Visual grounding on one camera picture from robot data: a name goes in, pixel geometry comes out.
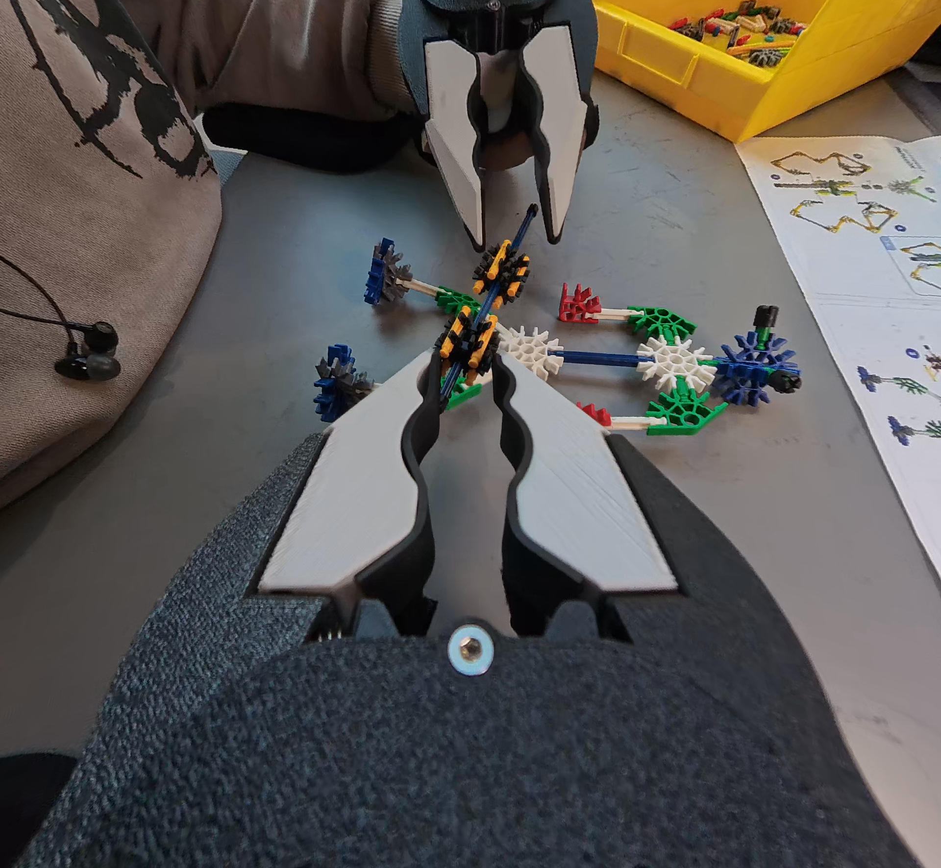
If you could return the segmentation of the beige printed hoodie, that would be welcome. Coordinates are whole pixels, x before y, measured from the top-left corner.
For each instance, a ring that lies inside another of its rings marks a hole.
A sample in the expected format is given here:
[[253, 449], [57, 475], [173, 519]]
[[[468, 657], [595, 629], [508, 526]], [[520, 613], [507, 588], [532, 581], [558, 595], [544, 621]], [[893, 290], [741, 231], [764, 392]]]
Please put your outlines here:
[[79, 323], [116, 328], [120, 374], [54, 369], [59, 322], [2, 316], [2, 505], [97, 442], [196, 291], [219, 181], [120, 0], [2, 0], [2, 255]]

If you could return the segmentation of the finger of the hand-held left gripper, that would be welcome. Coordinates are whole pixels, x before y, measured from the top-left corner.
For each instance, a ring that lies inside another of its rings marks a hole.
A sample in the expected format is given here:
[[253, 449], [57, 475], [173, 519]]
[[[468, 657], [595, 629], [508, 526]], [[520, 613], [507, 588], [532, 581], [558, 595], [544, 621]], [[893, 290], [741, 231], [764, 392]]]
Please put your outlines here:
[[477, 164], [480, 98], [477, 55], [451, 39], [424, 46], [429, 119], [425, 133], [453, 205], [476, 251], [486, 246], [484, 196]]
[[520, 99], [535, 158], [547, 240], [558, 243], [582, 151], [582, 99], [570, 28], [545, 26], [520, 53]]

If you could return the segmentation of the black orange toy wheel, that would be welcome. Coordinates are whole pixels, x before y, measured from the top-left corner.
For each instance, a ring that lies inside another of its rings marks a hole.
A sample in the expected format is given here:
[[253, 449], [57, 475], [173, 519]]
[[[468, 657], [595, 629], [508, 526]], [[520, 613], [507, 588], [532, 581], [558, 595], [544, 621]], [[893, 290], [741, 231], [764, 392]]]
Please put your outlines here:
[[500, 344], [497, 324], [495, 314], [486, 314], [477, 321], [476, 312], [464, 306], [435, 344], [441, 357], [442, 375], [456, 368], [457, 376], [472, 386], [488, 373]]
[[506, 240], [488, 247], [483, 254], [473, 273], [473, 293], [485, 296], [495, 289], [499, 302], [495, 303], [494, 309], [497, 309], [520, 295], [530, 272], [529, 257], [519, 251], [519, 245], [514, 241]]

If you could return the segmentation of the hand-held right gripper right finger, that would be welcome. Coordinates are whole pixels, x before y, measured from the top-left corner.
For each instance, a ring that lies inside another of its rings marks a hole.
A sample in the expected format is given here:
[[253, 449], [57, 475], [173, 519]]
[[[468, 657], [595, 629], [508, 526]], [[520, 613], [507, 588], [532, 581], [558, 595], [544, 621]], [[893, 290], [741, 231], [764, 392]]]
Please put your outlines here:
[[513, 357], [493, 366], [500, 448], [514, 468], [502, 535], [513, 631], [541, 636], [558, 607], [678, 584], [620, 462], [630, 445]]

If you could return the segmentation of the pile of loose toy parts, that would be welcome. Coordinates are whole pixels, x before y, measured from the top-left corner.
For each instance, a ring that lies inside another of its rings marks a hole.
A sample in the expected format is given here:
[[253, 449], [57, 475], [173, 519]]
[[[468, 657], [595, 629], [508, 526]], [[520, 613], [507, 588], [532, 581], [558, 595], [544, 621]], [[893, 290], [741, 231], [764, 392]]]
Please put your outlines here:
[[808, 24], [786, 16], [780, 6], [743, 0], [737, 9], [681, 18], [667, 28], [738, 61], [772, 70], [792, 52]]

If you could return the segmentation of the multicoloured construction toy model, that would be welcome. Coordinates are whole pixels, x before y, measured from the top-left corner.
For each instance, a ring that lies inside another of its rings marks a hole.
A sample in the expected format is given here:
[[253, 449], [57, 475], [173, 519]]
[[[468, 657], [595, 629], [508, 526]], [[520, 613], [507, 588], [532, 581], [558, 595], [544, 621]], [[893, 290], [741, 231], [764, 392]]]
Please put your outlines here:
[[[420, 292], [433, 299], [444, 311], [447, 317], [444, 333], [457, 308], [470, 300], [482, 303], [484, 298], [481, 295], [465, 294], [417, 280], [401, 260], [402, 256], [395, 251], [394, 241], [390, 239], [383, 239], [373, 248], [364, 292], [368, 305], [377, 307], [393, 303], [409, 290]], [[728, 404], [754, 407], [769, 403], [770, 392], [792, 394], [800, 389], [803, 378], [793, 360], [794, 352], [787, 348], [784, 338], [774, 333], [777, 317], [776, 306], [758, 307], [754, 327], [746, 335], [736, 337], [736, 347], [723, 345], [722, 355], [713, 357], [693, 344], [695, 325], [670, 310], [606, 310], [590, 288], [577, 285], [569, 291], [564, 285], [558, 311], [560, 321], [585, 324], [599, 320], [623, 322], [629, 331], [644, 337], [636, 352], [618, 354], [571, 350], [561, 345], [557, 338], [551, 338], [547, 331], [534, 328], [527, 332], [523, 327], [510, 328], [500, 323], [498, 317], [500, 344], [496, 357], [502, 355], [519, 360], [543, 381], [557, 374], [565, 364], [635, 370], [644, 380], [652, 381], [658, 392], [658, 397], [642, 415], [612, 416], [594, 404], [578, 404], [578, 407], [610, 432], [690, 435], [698, 433], [721, 415]], [[446, 410], [475, 397], [483, 385], [492, 380], [493, 362], [488, 373], [481, 375], [472, 386], [459, 379]]]

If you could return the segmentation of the black earbud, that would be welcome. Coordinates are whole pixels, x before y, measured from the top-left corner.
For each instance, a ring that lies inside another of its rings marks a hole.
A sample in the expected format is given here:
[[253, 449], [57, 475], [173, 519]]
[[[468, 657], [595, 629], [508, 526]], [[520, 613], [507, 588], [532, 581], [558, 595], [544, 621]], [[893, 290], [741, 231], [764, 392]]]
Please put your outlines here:
[[66, 355], [53, 366], [60, 376], [76, 381], [104, 382], [116, 378], [122, 365], [116, 357], [92, 353], [87, 356]]
[[81, 337], [79, 346], [82, 355], [99, 354], [113, 356], [120, 338], [115, 327], [105, 321], [93, 323], [70, 322], [70, 330]]

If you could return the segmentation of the white instruction sheet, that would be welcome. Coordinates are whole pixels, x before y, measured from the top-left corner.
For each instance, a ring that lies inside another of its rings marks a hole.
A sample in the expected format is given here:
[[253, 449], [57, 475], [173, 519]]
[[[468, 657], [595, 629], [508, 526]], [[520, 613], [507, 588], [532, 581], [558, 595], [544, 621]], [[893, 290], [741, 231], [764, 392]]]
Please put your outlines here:
[[939, 571], [940, 137], [757, 137], [737, 150]]

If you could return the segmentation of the person's right leg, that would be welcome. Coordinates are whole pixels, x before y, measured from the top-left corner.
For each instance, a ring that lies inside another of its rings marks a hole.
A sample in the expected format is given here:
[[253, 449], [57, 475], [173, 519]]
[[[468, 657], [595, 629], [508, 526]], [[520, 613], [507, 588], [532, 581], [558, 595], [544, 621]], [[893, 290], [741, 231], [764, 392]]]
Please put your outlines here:
[[53, 752], [1, 757], [1, 866], [12, 866], [41, 827], [77, 763]]

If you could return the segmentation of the yellow plastic bin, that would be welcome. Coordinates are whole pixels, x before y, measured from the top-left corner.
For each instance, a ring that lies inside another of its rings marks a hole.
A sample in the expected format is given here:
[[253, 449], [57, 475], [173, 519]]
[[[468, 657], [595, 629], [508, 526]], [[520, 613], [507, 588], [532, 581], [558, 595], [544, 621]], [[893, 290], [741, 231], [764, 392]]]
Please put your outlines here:
[[[678, 33], [740, 6], [802, 31], [773, 67], [725, 49], [728, 36]], [[595, 66], [739, 143], [898, 68], [939, 26], [939, 0], [593, 0]]]

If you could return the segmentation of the thin blue toy rod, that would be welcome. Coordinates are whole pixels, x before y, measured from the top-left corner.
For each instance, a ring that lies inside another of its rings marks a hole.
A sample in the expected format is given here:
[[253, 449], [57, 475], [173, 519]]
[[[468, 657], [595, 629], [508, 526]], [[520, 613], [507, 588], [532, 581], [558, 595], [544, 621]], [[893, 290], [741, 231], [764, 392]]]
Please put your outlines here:
[[[528, 230], [529, 230], [529, 227], [531, 226], [531, 224], [532, 224], [533, 220], [535, 219], [535, 216], [537, 215], [537, 213], [538, 213], [538, 207], [537, 207], [537, 205], [536, 205], [536, 204], [530, 205], [529, 208], [528, 208], [528, 210], [527, 210], [527, 212], [526, 212], [526, 214], [525, 214], [525, 216], [524, 216], [524, 218], [523, 218], [523, 220], [522, 220], [522, 222], [521, 222], [521, 224], [520, 224], [520, 227], [519, 227], [519, 229], [518, 229], [518, 231], [517, 231], [515, 237], [514, 237], [513, 239], [511, 239], [512, 241], [514, 241], [516, 244], [519, 245], [519, 251], [520, 251], [521, 253], [522, 253], [522, 251], [520, 250], [520, 248], [521, 248], [522, 242], [523, 242], [523, 240], [525, 239], [526, 234], [527, 234], [527, 232], [528, 232]], [[496, 303], [496, 302], [499, 302], [499, 301], [497, 300], [497, 291], [496, 291], [495, 289], [493, 289], [493, 290], [492, 290], [490, 293], [488, 293], [487, 295], [483, 296], [483, 298], [484, 298], [484, 299], [483, 299], [482, 303], [478, 303], [478, 302], [475, 301], [475, 300], [470, 300], [470, 301], [465, 302], [463, 305], [461, 305], [459, 308], [457, 308], [457, 309], [455, 310], [454, 315], [453, 315], [453, 319], [455, 318], [455, 316], [460, 312], [460, 310], [461, 310], [464, 306], [468, 306], [468, 307], [470, 307], [470, 309], [471, 309], [472, 311], [476, 312], [476, 319], [477, 319], [477, 321], [481, 321], [481, 319], [483, 318], [483, 316], [486, 315], [486, 314], [489, 314], [489, 313], [493, 313], [493, 314], [495, 314], [495, 315], [497, 316], [498, 310], [500, 310], [500, 308], [501, 308], [502, 306], [504, 306], [504, 305], [507, 304], [507, 303], [503, 303], [502, 305], [500, 305], [499, 308], [494, 309], [495, 303]], [[454, 392], [454, 388], [455, 388], [457, 382], [459, 381], [459, 379], [464, 379], [463, 377], [460, 377], [460, 378], [459, 378], [459, 377], [457, 376], [456, 372], [457, 372], [457, 369], [454, 368], [454, 369], [451, 370], [447, 375], [442, 375], [442, 374], [441, 374], [441, 376], [442, 376], [442, 377], [441, 377], [441, 391], [440, 391], [440, 410], [441, 410], [441, 411], [444, 411], [444, 410], [447, 408], [447, 406], [448, 406], [448, 404], [449, 404], [449, 402], [450, 402], [450, 400], [451, 400], [451, 398], [452, 398], [452, 394], [453, 394], [453, 392]]]

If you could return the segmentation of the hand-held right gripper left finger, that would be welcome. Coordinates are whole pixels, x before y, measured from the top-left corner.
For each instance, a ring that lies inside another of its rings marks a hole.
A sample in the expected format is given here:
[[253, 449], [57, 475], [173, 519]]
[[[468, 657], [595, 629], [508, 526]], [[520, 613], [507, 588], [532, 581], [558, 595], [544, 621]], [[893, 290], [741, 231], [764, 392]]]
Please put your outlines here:
[[420, 464], [439, 435], [440, 390], [441, 358], [427, 350], [327, 427], [258, 592], [325, 596], [345, 627], [377, 600], [400, 633], [428, 631], [434, 538]]

